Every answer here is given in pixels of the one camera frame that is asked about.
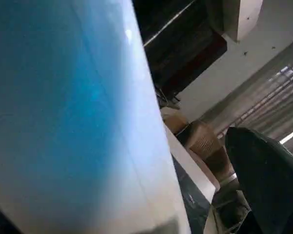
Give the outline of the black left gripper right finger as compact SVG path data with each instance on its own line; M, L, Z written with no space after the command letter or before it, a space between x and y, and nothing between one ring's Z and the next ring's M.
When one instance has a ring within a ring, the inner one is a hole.
M293 155L278 141L229 127L225 148L263 234L293 234Z

